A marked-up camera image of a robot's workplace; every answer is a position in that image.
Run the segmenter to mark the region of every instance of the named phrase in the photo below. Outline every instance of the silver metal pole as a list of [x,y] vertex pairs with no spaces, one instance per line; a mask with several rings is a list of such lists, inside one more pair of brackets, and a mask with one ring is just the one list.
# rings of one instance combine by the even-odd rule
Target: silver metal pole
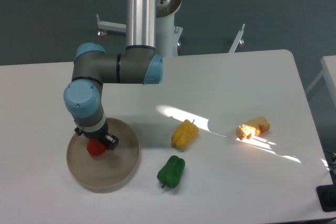
[[127,46],[155,47],[155,0],[128,0]]

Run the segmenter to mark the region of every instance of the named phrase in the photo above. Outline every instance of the green bell pepper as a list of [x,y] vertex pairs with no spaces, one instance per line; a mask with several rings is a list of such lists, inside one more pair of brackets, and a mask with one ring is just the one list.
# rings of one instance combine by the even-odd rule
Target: green bell pepper
[[174,189],[180,182],[185,161],[177,156],[171,156],[167,163],[158,172],[158,180],[164,186]]

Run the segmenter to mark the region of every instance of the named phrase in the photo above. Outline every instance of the robotic arm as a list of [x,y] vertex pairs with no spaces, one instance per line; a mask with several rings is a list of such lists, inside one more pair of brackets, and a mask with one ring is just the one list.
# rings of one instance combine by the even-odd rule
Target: robotic arm
[[155,53],[155,16],[155,0],[128,0],[125,54],[106,55],[106,50],[94,43],[78,47],[72,80],[64,90],[65,105],[78,135],[96,138],[113,150],[118,138],[108,133],[101,104],[103,84],[161,82],[162,56]]

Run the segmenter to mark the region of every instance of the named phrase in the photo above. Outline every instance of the yellow bell pepper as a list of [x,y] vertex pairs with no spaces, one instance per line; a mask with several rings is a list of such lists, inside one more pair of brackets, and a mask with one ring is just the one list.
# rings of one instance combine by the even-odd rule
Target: yellow bell pepper
[[178,149],[185,148],[193,139],[195,139],[199,131],[199,128],[195,124],[189,120],[185,120],[174,132],[172,136],[172,145]]

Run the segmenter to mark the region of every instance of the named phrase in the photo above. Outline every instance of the white table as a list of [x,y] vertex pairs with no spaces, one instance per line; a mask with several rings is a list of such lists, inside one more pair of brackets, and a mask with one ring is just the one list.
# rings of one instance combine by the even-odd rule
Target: white table
[[306,89],[307,99],[310,100],[318,89],[326,83],[331,98],[336,106],[336,56],[322,57],[321,64],[322,70]]
[[[292,54],[286,50],[164,59],[154,86],[104,85],[108,117],[141,144],[131,181],[109,194],[81,187],[66,149],[75,127],[63,102],[73,64],[0,67],[1,223],[270,223],[336,217],[316,187],[331,184]],[[170,138],[185,117],[203,128],[179,153]],[[236,126],[259,115],[268,133],[250,144]],[[186,161],[178,188],[157,172]]]

